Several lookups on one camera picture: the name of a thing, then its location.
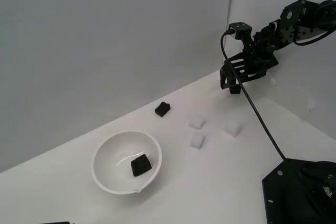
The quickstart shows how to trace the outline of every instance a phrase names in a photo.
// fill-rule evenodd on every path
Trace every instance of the white bowl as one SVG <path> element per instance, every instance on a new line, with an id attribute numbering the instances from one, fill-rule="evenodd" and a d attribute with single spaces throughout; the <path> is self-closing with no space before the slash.
<path id="1" fill-rule="evenodd" d="M 152 169 L 134 177 L 131 161 L 146 154 Z M 151 135 L 141 131 L 118 132 L 95 151 L 91 173 L 97 185 L 111 194 L 139 193 L 159 172 L 161 148 Z"/>

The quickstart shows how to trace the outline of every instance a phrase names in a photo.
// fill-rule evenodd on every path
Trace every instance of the white foam cube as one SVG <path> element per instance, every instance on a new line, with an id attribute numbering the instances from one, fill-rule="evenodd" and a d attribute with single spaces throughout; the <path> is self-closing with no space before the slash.
<path id="1" fill-rule="evenodd" d="M 227 119 L 224 121 L 223 130 L 229 133 L 231 136 L 236 137 L 242 130 L 242 125 L 234 120 Z"/>
<path id="2" fill-rule="evenodd" d="M 200 130 L 202 128 L 204 122 L 205 119 L 201 115 L 192 115 L 189 118 L 189 126 L 197 130 Z"/>
<path id="3" fill-rule="evenodd" d="M 203 139 L 204 139 L 204 133 L 195 132 L 194 135 L 191 137 L 190 146 L 196 149 L 200 149 Z"/>

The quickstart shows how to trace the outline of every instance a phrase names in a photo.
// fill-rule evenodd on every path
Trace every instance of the cable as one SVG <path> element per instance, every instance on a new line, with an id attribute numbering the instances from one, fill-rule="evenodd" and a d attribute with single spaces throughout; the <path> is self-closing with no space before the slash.
<path id="1" fill-rule="evenodd" d="M 229 59 L 227 58 L 227 55 L 225 53 L 225 50 L 224 50 L 224 45 L 223 45 L 223 40 L 224 40 L 224 37 L 228 34 L 230 34 L 232 31 L 234 31 L 233 29 L 229 29 L 228 31 L 226 31 L 221 39 L 220 39 L 220 43 L 221 43 L 221 48 L 222 48 L 222 52 L 223 52 L 223 55 L 224 55 L 224 58 L 227 60 L 227 63 L 229 65 L 229 67 L 231 68 L 231 71 L 233 72 L 235 78 L 237 79 L 240 87 L 241 87 L 241 90 L 243 91 L 244 95 L 246 96 L 248 102 L 250 103 L 252 109 L 254 110 L 254 112 L 256 113 L 261 125 L 263 126 L 264 130 L 266 131 L 266 134 L 267 136 L 269 137 L 269 139 L 271 140 L 271 142 L 273 143 L 275 149 L 277 150 L 277 152 L 279 153 L 279 155 L 281 156 L 281 158 L 283 159 L 283 161 L 287 162 L 287 159 L 285 157 L 285 155 L 282 153 L 282 151 L 280 150 L 278 144 L 275 142 L 273 136 L 271 135 L 271 133 L 269 132 L 268 128 L 266 127 L 263 119 L 261 118 L 256 106 L 253 104 L 253 101 L 251 100 L 251 97 L 249 96 L 249 94 L 247 93 L 246 89 L 244 88 L 243 86 L 243 83 L 241 82 L 238 74 L 236 73 L 236 70 L 234 69 L 234 67 L 232 66 L 231 62 L 229 61 Z"/>
<path id="2" fill-rule="evenodd" d="M 249 94 L 247 93 L 246 89 L 244 88 L 243 83 L 241 82 L 238 74 L 236 73 L 236 70 L 234 68 L 234 66 L 232 65 L 232 63 L 230 62 L 229 58 L 226 55 L 226 52 L 224 50 L 224 45 L 223 45 L 223 40 L 224 37 L 226 35 L 229 34 L 234 34 L 235 31 L 233 29 L 229 29 L 227 30 L 222 37 L 220 38 L 220 43 L 221 43 L 221 49 L 222 49 L 222 53 L 224 55 L 224 58 L 226 59 L 226 62 L 228 64 L 228 66 L 230 67 L 232 73 L 234 74 L 236 80 L 239 83 L 239 86 L 241 87 L 241 90 L 243 91 L 244 95 L 246 96 L 248 102 L 250 103 L 252 109 L 254 110 L 254 112 L 256 113 L 261 125 L 263 126 L 267 136 L 269 137 L 269 139 L 271 140 L 271 142 L 273 143 L 273 146 L 275 147 L 275 149 L 277 150 L 277 152 L 279 153 L 279 155 L 281 156 L 281 158 L 283 159 L 283 162 L 285 163 L 285 165 L 287 166 L 287 168 L 293 173 L 294 177 L 297 179 L 298 183 L 300 184 L 304 194 L 306 195 L 306 197 L 312 202 L 313 206 L 315 207 L 316 211 L 318 212 L 318 214 L 320 216 L 325 217 L 326 219 L 329 219 L 328 216 L 326 216 L 326 214 L 320 209 L 320 206 L 315 202 L 315 200 L 311 197 L 310 193 L 308 192 L 308 190 L 306 189 L 303 181 L 300 179 L 300 177 L 298 176 L 298 174 L 295 172 L 295 170 L 291 167 L 291 165 L 289 164 L 289 161 L 287 160 L 287 158 L 285 157 L 285 155 L 282 153 L 282 151 L 280 150 L 278 144 L 275 142 L 273 136 L 271 135 L 271 133 L 269 132 L 268 128 L 266 127 L 266 124 L 264 123 L 261 115 L 259 114 L 259 111 L 257 110 L 256 106 L 253 104 L 253 101 L 251 99 L 251 97 L 249 96 Z"/>
<path id="3" fill-rule="evenodd" d="M 315 39 L 312 39 L 312 40 L 310 40 L 310 41 L 303 42 L 303 43 L 297 43 L 296 40 L 297 40 L 297 37 L 298 37 L 298 31 L 296 31 L 296 32 L 294 33 L 293 43 L 294 43 L 295 45 L 297 45 L 297 46 L 307 46 L 307 45 L 313 44 L 313 43 L 315 43 L 315 42 L 317 42 L 317 41 L 319 41 L 319 40 L 321 40 L 321 39 L 326 38 L 326 36 L 331 35 L 334 31 L 335 31 L 335 30 L 330 30 L 330 31 L 328 31 L 328 32 L 326 32 L 326 33 L 324 33 L 324 34 L 322 34 L 322 35 L 319 36 L 318 38 L 315 38 Z"/>

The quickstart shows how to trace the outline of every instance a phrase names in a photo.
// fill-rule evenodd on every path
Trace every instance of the white table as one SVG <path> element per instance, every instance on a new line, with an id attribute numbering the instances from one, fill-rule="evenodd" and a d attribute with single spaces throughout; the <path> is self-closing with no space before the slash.
<path id="1" fill-rule="evenodd" d="M 284 154 L 336 162 L 336 141 L 248 89 Z M 163 118 L 154 109 L 165 101 Z M 207 118 L 200 150 L 189 147 L 187 117 Z M 222 119 L 243 123 L 233 138 Z M 111 195 L 90 174 L 98 144 L 116 131 L 138 129 L 162 148 L 157 178 L 139 194 Z M 266 223 L 261 180 L 281 158 L 243 94 L 219 87 L 213 73 L 130 114 L 0 174 L 0 223 Z"/>

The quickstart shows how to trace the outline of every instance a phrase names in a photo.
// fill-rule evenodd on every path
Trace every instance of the white wall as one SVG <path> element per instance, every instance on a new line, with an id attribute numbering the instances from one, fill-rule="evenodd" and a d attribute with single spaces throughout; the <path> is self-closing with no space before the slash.
<path id="1" fill-rule="evenodd" d="M 0 172 L 221 66 L 229 0 L 0 4 Z"/>
<path id="2" fill-rule="evenodd" d="M 229 23 L 246 22 L 253 35 L 280 17 L 283 8 L 297 0 L 232 0 Z M 325 0 L 309 0 L 316 3 Z M 279 65 L 270 69 L 277 85 L 270 85 L 270 76 L 251 84 L 271 99 L 336 139 L 336 34 L 310 46 L 290 45 L 276 51 Z M 226 48 L 230 55 L 242 49 L 233 38 Z M 315 109 L 308 114 L 308 106 Z"/>

